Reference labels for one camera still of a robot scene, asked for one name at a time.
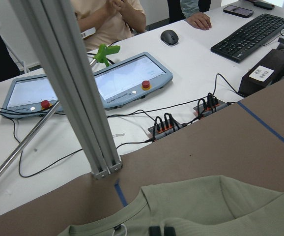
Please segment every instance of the green clamp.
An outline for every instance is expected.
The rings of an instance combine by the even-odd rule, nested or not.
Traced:
[[[94,56],[94,59],[96,59],[99,63],[105,63],[106,66],[109,66],[106,55],[118,53],[119,50],[120,46],[115,45],[107,47],[105,44],[101,44],[99,45],[98,52]]]

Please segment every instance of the screen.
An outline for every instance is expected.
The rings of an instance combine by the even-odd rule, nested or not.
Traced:
[[[104,100],[153,79],[165,72],[143,55],[95,76],[98,91]]]
[[[57,100],[47,77],[22,80],[16,82],[7,107],[40,103],[43,100]]]
[[[228,6],[225,8],[225,10],[235,12],[237,14],[244,15],[244,16],[249,16],[249,14],[252,12],[251,10],[243,9],[237,6]]]

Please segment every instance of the red button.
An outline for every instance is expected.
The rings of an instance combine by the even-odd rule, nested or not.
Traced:
[[[144,89],[148,89],[148,88],[150,87],[150,81],[149,81],[149,80],[144,80],[144,81],[142,82],[142,87],[143,87]]]
[[[40,103],[40,105],[42,106],[42,108],[47,109],[50,107],[50,103],[47,100],[44,100]]]

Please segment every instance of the black keyboard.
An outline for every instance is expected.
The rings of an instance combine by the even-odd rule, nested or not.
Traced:
[[[283,28],[283,18],[262,14],[214,45],[211,51],[239,63]]]

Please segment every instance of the barcode sticker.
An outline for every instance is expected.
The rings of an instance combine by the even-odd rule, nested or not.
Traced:
[[[270,77],[270,75],[272,75],[272,73],[274,72],[274,70],[271,70],[269,68],[266,68],[262,65],[258,66],[257,69],[255,69],[250,75],[249,77],[255,79],[255,80],[259,80],[259,81],[265,81],[267,78]]]

